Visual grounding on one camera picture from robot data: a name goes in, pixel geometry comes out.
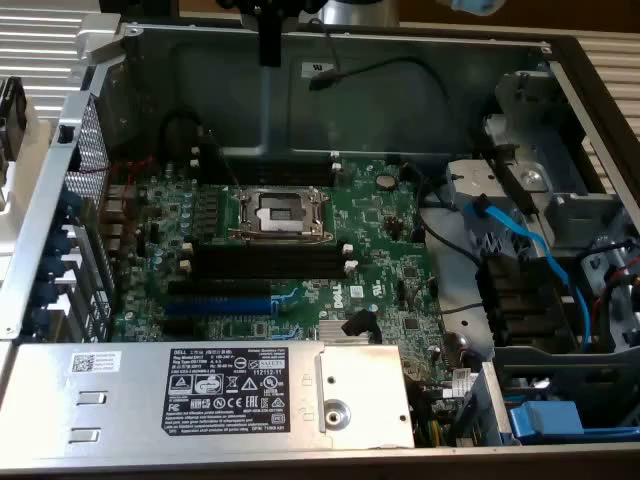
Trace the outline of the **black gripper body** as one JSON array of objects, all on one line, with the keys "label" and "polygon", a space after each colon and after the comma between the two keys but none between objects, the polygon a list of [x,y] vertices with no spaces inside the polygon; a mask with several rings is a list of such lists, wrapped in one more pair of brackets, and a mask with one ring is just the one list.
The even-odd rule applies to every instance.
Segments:
[{"label": "black gripper body", "polygon": [[245,15],[299,15],[317,13],[325,0],[218,0],[224,9],[237,9]]}]

